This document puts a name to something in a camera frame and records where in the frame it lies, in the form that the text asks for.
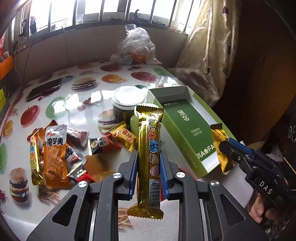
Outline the right hand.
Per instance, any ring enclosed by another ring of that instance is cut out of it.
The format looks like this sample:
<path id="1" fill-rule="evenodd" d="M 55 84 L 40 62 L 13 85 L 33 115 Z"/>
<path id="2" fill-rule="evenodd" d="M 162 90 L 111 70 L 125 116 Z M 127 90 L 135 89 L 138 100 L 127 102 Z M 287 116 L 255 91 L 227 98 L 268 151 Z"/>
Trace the right hand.
<path id="1" fill-rule="evenodd" d="M 254 204 L 252 205 L 249 215 L 257 222 L 261 223 L 263 218 L 267 218 L 268 220 L 276 220 L 278 218 L 278 211 L 274 208 L 270 208 L 269 210 L 264 210 L 263 196 L 258 194 Z"/>

